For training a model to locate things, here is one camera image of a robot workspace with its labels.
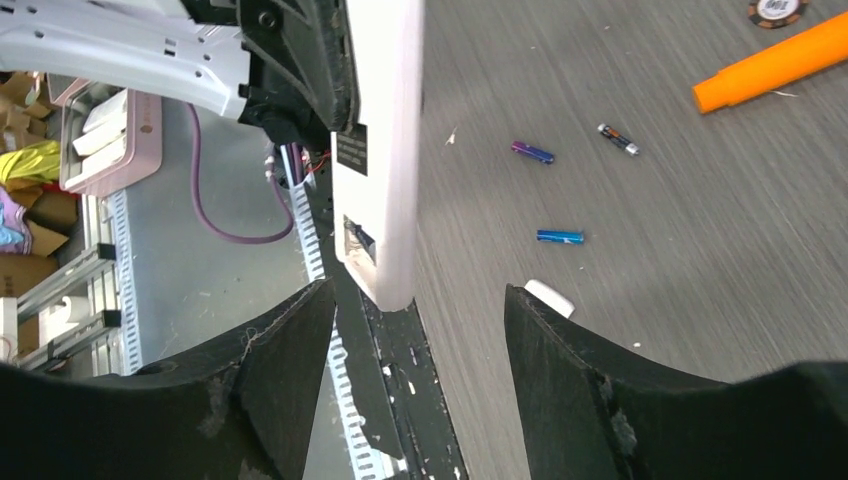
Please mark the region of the white battery cover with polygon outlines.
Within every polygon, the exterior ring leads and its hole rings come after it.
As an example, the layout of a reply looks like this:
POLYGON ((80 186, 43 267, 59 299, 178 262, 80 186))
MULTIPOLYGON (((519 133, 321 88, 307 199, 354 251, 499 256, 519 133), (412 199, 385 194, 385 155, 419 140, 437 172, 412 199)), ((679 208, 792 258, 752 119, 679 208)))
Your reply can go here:
POLYGON ((524 288, 566 319, 569 319, 576 310, 569 299, 540 280, 528 280, 524 288))

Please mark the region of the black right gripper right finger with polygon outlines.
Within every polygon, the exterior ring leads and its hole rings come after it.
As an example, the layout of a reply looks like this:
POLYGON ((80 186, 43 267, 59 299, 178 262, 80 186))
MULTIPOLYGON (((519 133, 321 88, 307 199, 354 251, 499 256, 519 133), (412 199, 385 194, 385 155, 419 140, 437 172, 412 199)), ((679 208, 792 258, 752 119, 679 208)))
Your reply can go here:
POLYGON ((535 479, 843 479, 847 366, 739 383, 644 358, 517 286, 504 326, 535 479))

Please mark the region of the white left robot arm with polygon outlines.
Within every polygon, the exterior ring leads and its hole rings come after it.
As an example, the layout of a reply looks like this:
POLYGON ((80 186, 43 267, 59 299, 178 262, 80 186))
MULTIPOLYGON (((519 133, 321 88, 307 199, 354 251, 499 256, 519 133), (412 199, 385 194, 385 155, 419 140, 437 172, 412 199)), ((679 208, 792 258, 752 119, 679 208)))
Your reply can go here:
POLYGON ((341 1, 185 1, 185 19, 103 1, 5 1, 1 67, 183 101, 324 150, 359 106, 341 1))

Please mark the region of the black orange battery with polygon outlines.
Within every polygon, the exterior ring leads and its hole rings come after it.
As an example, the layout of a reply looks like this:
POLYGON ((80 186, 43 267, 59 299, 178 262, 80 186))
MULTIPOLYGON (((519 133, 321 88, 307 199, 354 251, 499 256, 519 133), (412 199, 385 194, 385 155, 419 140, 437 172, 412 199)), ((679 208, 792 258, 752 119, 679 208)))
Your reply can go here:
POLYGON ((604 138, 612 142, 617 148, 626 152, 628 155, 635 157, 640 154, 640 148, 632 140, 611 126, 602 123, 598 125, 597 130, 604 138))

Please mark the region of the blue battery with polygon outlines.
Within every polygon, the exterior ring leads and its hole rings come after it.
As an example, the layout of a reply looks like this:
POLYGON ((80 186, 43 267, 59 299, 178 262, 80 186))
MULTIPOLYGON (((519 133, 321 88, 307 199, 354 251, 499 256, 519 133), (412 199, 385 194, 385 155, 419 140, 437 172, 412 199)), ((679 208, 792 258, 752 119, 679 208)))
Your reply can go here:
POLYGON ((582 232, 560 230, 538 230, 536 239, 540 242, 582 245, 585 242, 582 232))

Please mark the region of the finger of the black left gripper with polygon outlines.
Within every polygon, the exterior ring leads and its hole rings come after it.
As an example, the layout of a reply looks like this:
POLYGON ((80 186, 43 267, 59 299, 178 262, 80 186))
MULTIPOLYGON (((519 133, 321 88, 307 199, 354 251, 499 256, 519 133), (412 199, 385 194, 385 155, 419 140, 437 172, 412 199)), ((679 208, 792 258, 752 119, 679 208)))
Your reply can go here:
POLYGON ((358 101, 345 1, 238 3, 249 74, 239 95, 275 109, 303 129, 320 121, 342 131, 358 101))

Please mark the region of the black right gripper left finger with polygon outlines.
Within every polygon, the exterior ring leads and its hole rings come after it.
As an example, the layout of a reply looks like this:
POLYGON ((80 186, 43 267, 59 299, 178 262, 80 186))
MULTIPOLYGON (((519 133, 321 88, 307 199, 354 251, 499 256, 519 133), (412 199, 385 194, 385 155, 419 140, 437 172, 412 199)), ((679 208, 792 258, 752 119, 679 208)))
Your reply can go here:
POLYGON ((130 376, 1 369, 5 479, 299 479, 336 310, 313 282, 130 376))

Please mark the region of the purple battery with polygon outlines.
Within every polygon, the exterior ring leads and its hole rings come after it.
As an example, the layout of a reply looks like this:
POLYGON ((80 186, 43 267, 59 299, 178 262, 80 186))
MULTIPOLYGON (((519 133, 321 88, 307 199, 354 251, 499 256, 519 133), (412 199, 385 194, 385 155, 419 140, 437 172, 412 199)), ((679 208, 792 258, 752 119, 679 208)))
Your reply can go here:
POLYGON ((553 154, 520 141, 513 141, 511 150, 546 165, 552 164, 555 160, 553 154))

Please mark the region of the red white remote control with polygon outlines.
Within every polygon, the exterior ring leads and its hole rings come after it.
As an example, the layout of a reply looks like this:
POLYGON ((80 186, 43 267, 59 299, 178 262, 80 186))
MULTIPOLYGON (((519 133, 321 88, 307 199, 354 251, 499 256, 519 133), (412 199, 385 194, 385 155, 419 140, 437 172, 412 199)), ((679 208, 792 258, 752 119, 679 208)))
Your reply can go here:
POLYGON ((425 4, 346 5, 358 108, 331 136, 337 259, 382 311, 414 298, 425 4))

